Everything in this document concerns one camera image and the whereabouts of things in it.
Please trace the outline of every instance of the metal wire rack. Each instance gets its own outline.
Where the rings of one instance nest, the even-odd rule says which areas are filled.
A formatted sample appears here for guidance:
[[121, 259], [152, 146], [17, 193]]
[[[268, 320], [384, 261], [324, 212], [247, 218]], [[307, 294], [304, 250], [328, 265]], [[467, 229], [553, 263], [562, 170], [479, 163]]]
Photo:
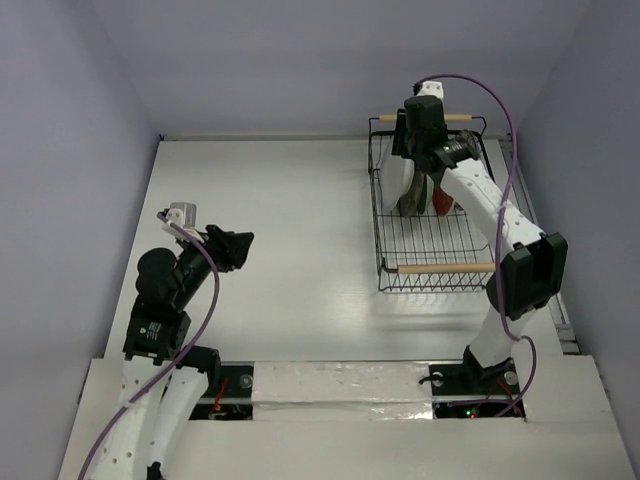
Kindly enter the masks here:
[[[493, 250], [462, 208], [456, 205], [446, 216], [438, 216], [433, 205], [423, 215], [401, 216], [397, 208], [383, 213], [378, 174], [384, 155], [390, 154], [393, 134], [372, 132], [369, 121], [368, 171], [378, 289], [403, 293], [483, 290], [492, 275]], [[474, 136], [493, 178], [482, 136], [475, 132]]]

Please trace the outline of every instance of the screw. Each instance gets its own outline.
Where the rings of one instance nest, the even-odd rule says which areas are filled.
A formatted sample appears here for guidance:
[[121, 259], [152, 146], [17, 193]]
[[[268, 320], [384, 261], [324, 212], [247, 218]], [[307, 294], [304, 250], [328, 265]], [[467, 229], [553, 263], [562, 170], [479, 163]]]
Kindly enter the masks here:
[[440, 380], [440, 379], [433, 379], [433, 377], [440, 377], [442, 378], [442, 372], [433, 372], [431, 374], [432, 380], [431, 380], [431, 385], [433, 385], [436, 388], [441, 387], [442, 385], [444, 385], [444, 380]]
[[245, 374], [240, 377], [240, 387], [251, 388], [253, 386], [253, 377]]
[[518, 384], [518, 375], [516, 375], [516, 372], [505, 372], [504, 381], [507, 382], [507, 385], [511, 385], [513, 387]]

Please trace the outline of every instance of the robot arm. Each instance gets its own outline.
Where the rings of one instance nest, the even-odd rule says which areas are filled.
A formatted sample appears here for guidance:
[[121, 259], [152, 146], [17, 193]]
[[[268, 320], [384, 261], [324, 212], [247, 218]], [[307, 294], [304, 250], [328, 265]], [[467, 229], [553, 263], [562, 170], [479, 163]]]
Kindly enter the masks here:
[[[440, 85], [438, 82], [426, 82]], [[505, 314], [511, 333], [519, 336], [536, 309], [559, 292], [567, 242], [558, 233], [547, 235], [526, 219], [515, 205], [502, 205], [502, 192], [489, 177], [468, 132], [450, 139], [444, 121], [442, 89], [431, 95], [424, 85], [398, 111], [394, 155], [409, 158], [453, 197], [495, 247], [498, 215], [505, 209], [501, 234], [500, 271]], [[467, 347], [463, 365], [472, 381], [502, 373], [514, 340], [502, 327], [494, 274], [487, 284], [491, 303], [477, 338]]]
[[[219, 272], [243, 266], [253, 233], [224, 232], [215, 225], [197, 232], [190, 224], [195, 222], [195, 205], [177, 205], [165, 210], [162, 218], [201, 242]], [[138, 297], [123, 349], [119, 398], [127, 409], [100, 446], [87, 477], [91, 480], [162, 480], [162, 471], [166, 471], [167, 460], [195, 404], [209, 388], [220, 384], [217, 350], [194, 346], [180, 354], [191, 324], [185, 308], [211, 273], [211, 266], [198, 248], [177, 231], [171, 233], [183, 249], [178, 257], [169, 249], [156, 248], [138, 261]], [[138, 401], [132, 400], [143, 386], [174, 365], [175, 369], [148, 393]]]

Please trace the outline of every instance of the gray wall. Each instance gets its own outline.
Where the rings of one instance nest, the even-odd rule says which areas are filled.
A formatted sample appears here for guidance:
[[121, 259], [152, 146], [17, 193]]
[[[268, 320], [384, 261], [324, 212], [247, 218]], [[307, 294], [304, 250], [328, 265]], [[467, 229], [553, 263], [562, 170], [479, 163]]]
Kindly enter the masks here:
[[[588, 0], [93, 0], [164, 133], [364, 132], [426, 74], [489, 82], [522, 120]], [[451, 82], [447, 108], [495, 103]]]
[[542, 225], [569, 241], [564, 298], [640, 472], [640, 2], [595, 0], [521, 130]]
[[0, 6], [0, 477], [57, 478], [157, 136], [86, 1]]

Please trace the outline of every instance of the white table surface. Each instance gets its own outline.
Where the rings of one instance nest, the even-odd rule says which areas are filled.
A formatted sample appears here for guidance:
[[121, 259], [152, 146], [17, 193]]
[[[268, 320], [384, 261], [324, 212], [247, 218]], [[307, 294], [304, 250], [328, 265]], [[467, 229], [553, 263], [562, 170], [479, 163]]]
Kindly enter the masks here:
[[[486, 143], [500, 183], [500, 147]], [[162, 142], [106, 354], [122, 351], [140, 256], [179, 251], [156, 213], [186, 201], [197, 204], [200, 228], [255, 233], [242, 270], [222, 275], [200, 341], [223, 360], [459, 358], [484, 319], [486, 295], [378, 292], [366, 155], [364, 140]], [[212, 289], [209, 277], [187, 308], [191, 334]], [[548, 310], [539, 316], [550, 334]]]
[[[503, 183], [500, 147], [487, 142], [487, 150]], [[256, 234], [245, 267], [222, 276], [219, 308], [200, 341], [226, 361], [459, 358], [488, 308], [482, 293], [377, 291], [366, 142], [162, 142], [107, 355], [92, 363], [60, 480], [77, 478], [115, 410], [135, 265], [151, 248], [175, 249], [155, 218], [174, 201], [196, 203], [200, 226]], [[188, 307], [191, 332], [211, 291], [210, 278]], [[189, 422], [169, 478], [633, 479], [593, 360], [562, 355], [547, 308], [526, 333], [539, 352], [527, 422], [312, 421], [304, 412]], [[519, 372], [530, 370], [526, 345], [514, 359]]]

